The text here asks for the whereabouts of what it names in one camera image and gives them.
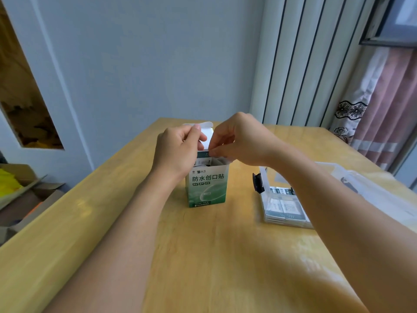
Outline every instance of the curtain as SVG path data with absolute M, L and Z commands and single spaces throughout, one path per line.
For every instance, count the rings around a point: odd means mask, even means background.
M 417 124 L 417 51 L 364 47 L 330 131 L 384 170 Z

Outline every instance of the plastic storage box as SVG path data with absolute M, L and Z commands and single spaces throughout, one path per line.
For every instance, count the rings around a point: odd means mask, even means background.
M 334 178 L 369 203 L 405 226 L 417 224 L 417 207 L 393 195 L 356 171 L 346 170 L 336 163 L 318 162 Z M 259 167 L 253 174 L 255 190 L 261 194 L 264 219 L 268 223 L 313 228 L 296 193 L 274 169 Z

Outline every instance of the hand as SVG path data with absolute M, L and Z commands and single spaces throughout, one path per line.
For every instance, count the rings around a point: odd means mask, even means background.
M 238 159 L 250 166 L 268 166 L 274 151 L 283 145 L 251 114 L 239 112 L 215 128 L 208 148 L 212 157 Z
M 193 168 L 197 150 L 204 150 L 200 141 L 206 140 L 198 124 L 167 128 L 158 135 L 151 173 L 178 184 Z

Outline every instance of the wooden table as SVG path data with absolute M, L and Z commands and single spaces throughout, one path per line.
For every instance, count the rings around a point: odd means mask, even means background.
M 122 211 L 151 167 L 160 118 L 0 248 L 0 312 L 40 312 Z M 417 196 L 323 128 L 268 126 L 312 160 Z M 366 312 L 314 230 L 262 222 L 252 173 L 230 165 L 226 203 L 188 208 L 185 182 L 161 215 L 143 312 Z

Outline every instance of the white radiator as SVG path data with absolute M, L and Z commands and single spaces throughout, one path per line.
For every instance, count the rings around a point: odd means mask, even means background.
M 328 128 L 374 1 L 265 0 L 250 112 Z

